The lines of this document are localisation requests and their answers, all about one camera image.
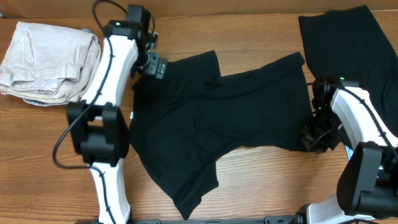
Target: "folded white towel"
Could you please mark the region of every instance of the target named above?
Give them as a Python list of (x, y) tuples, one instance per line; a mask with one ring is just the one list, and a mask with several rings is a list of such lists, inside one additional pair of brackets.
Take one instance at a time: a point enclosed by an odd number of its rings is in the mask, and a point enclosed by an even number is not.
[(40, 106), (78, 101), (94, 78), (100, 56), (94, 34), (18, 22), (0, 65), (1, 93)]

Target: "folded black cloth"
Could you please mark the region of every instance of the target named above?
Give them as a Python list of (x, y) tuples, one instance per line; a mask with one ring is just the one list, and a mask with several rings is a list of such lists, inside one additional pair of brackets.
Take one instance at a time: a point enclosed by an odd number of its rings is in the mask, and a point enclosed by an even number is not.
[(133, 87), (130, 141), (184, 219), (218, 186), (216, 160), (239, 146), (306, 151), (312, 117), (300, 53), (221, 77), (214, 51), (167, 65)]
[(308, 67), (316, 78), (358, 79), (398, 136), (398, 59), (366, 6), (298, 18)]

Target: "wooden floor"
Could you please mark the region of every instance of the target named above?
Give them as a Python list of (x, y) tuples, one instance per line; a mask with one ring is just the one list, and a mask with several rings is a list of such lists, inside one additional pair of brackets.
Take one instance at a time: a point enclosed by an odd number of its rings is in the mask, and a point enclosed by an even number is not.
[[(374, 15), (398, 50), (398, 12)], [(174, 61), (216, 50), (222, 75), (243, 72), (297, 51), (303, 54), (298, 16), (163, 17), (156, 21), (160, 34), (157, 51)], [(23, 21), (88, 28), (100, 34), (92, 19)], [(0, 60), (16, 23), (14, 19), (0, 20)], [(307, 81), (313, 81), (307, 65), (303, 69)], [(126, 118), (132, 110), (133, 94), (126, 88), (123, 99)], [(41, 108), (12, 96), (0, 96), (0, 223), (73, 223), (98, 216), (96, 192), (88, 170), (61, 170), (52, 163), (53, 145), (66, 127), (62, 106)], [(81, 161), (69, 137), (61, 146), (59, 158), (69, 164)], [(325, 154), (290, 152), (272, 146), (242, 147), (217, 162), (220, 187), (203, 197), (190, 218), (293, 214), (305, 203), (333, 195), (346, 163), (342, 146)], [(124, 168), (126, 193), (134, 218), (182, 219), (172, 200), (150, 179), (133, 149)], [(398, 220), (381, 223), (398, 223)]]

